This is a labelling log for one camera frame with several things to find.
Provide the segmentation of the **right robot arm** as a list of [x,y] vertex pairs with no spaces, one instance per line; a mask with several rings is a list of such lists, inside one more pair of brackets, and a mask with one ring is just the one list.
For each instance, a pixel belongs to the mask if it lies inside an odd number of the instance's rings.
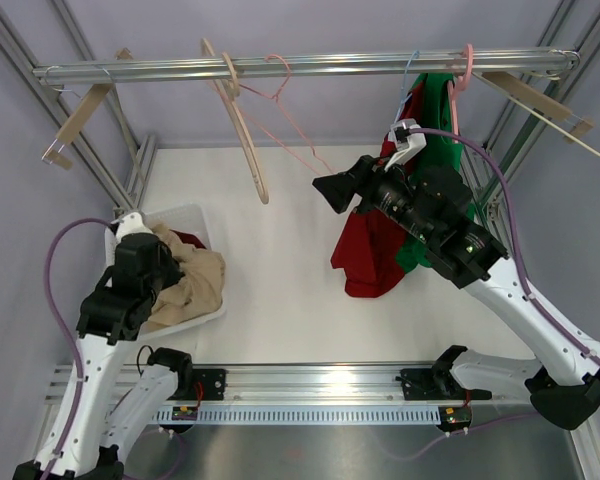
[[516,360],[452,346],[432,368],[440,395],[480,390],[528,402],[564,430],[577,429],[598,410],[600,342],[523,280],[504,245],[468,218],[472,192],[454,168],[430,167],[414,181],[365,155],[312,185],[336,213],[360,196],[359,210],[383,214],[424,246],[436,273],[489,308],[534,354]]

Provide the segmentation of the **green t shirt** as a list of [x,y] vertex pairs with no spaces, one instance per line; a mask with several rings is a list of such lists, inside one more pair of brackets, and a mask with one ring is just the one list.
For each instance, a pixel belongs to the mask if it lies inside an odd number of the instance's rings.
[[[452,131],[447,85],[450,74],[421,74],[415,80],[400,111],[399,120],[414,119],[420,127]],[[459,170],[463,145],[451,138],[426,136],[425,148],[404,165],[409,180],[418,182],[424,171],[433,166],[451,166]],[[396,263],[408,274],[418,266],[429,268],[424,246],[408,236],[395,257]]]

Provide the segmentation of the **pink wire hanger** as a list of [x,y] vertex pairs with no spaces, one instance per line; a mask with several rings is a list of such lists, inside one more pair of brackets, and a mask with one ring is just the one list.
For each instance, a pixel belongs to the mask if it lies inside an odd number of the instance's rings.
[[[328,173],[334,173],[334,170],[331,167],[331,165],[323,157],[321,157],[318,154],[318,152],[316,150],[316,146],[313,143],[313,141],[300,128],[300,125],[296,122],[296,120],[289,113],[289,111],[284,107],[284,105],[281,101],[281,96],[292,77],[292,70],[291,70],[291,66],[290,66],[289,62],[284,57],[282,57],[281,55],[278,55],[278,54],[269,54],[268,56],[266,56],[264,58],[264,61],[266,63],[270,63],[272,60],[275,60],[275,61],[281,63],[285,70],[285,75],[284,75],[283,81],[280,83],[280,85],[278,86],[278,88],[275,90],[274,93],[269,94],[269,93],[260,91],[250,85],[239,82],[238,76],[237,76],[237,70],[234,66],[234,63],[233,63],[231,57],[226,52],[222,52],[221,58],[224,61],[224,63],[226,64],[227,69],[229,70],[229,73],[230,73],[230,77],[231,77],[231,79],[229,80],[229,93],[226,95],[226,97],[230,100],[234,100],[241,93],[242,90],[246,90],[247,92],[253,93],[261,98],[264,98],[264,99],[267,99],[267,100],[273,102],[276,105],[279,112],[283,115],[283,117],[287,120],[287,122],[295,130],[297,135],[304,141],[306,146],[310,149],[311,155],[313,156],[313,158],[316,159],[317,161],[319,161]],[[273,135],[254,117],[247,116],[247,119],[250,122],[252,122],[258,129],[260,129],[266,136],[268,136],[270,139],[272,139],[278,146],[282,147],[292,157],[294,157],[295,159],[300,161],[309,170],[311,170],[315,174],[319,174],[319,171],[316,168],[314,168],[308,161],[305,161],[301,156],[296,154],[290,147],[288,147],[278,137]]]

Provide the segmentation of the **blue wire hanger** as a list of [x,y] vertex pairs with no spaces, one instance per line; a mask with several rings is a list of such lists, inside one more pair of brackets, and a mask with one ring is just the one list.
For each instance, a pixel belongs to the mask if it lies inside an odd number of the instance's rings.
[[418,59],[419,56],[420,56],[420,51],[415,50],[409,56],[409,59],[407,60],[407,62],[405,64],[405,68],[404,68],[403,75],[402,75],[401,88],[400,88],[400,100],[399,100],[398,112],[402,111],[402,109],[404,108],[404,105],[406,104],[406,102],[410,96],[409,88],[408,88],[409,71],[411,68],[411,64],[413,63],[414,60]]

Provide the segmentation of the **pink plastic hanger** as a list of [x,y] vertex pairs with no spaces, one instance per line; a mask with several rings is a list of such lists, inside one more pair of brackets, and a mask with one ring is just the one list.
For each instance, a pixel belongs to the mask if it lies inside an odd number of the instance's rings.
[[470,83],[474,66],[474,46],[467,43],[463,49],[462,57],[466,60],[464,72],[457,75],[454,81],[447,83],[447,94],[449,100],[451,131],[454,135],[459,134],[458,108],[457,100],[459,95],[464,92]]

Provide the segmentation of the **beige wooden hanger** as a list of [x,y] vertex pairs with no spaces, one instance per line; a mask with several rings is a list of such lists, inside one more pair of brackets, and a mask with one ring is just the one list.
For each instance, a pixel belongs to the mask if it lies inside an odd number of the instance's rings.
[[221,59],[223,65],[227,68],[229,78],[214,79],[211,81],[210,85],[221,98],[229,119],[234,127],[249,167],[251,178],[259,200],[263,205],[267,205],[270,200],[268,186],[261,169],[261,164],[256,153],[252,136],[236,102],[237,98],[240,96],[240,85],[237,71],[230,56],[226,52],[221,52],[219,55],[217,55],[208,39],[202,38],[200,40],[200,48],[204,57]]

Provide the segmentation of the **beige t shirt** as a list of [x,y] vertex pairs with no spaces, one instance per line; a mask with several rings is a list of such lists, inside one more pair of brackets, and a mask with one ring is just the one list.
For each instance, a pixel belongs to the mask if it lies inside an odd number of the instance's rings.
[[162,222],[154,222],[150,228],[169,247],[183,277],[159,294],[142,332],[162,333],[217,312],[223,305],[226,270],[223,256],[213,250],[194,250],[184,245]]

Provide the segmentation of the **maroon t shirt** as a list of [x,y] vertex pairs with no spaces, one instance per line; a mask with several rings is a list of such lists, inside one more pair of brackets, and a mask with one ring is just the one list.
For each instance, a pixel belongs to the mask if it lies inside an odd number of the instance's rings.
[[207,249],[206,245],[194,234],[180,232],[177,230],[173,230],[173,233],[184,245],[189,245],[194,250]]

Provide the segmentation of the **red t shirt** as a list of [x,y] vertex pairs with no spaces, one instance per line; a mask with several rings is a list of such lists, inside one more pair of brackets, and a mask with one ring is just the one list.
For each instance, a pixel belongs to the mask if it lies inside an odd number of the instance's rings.
[[342,270],[344,291],[354,298],[378,298],[419,266],[406,232],[377,210],[351,212],[331,256]]

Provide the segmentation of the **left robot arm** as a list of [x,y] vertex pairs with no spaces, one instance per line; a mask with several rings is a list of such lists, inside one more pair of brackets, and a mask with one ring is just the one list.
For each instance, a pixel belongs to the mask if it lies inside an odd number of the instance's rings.
[[158,348],[135,386],[110,406],[119,371],[159,293],[180,278],[167,245],[149,232],[119,240],[115,260],[83,301],[77,358],[52,429],[17,479],[120,479],[134,444],[169,398],[194,387],[191,356]]

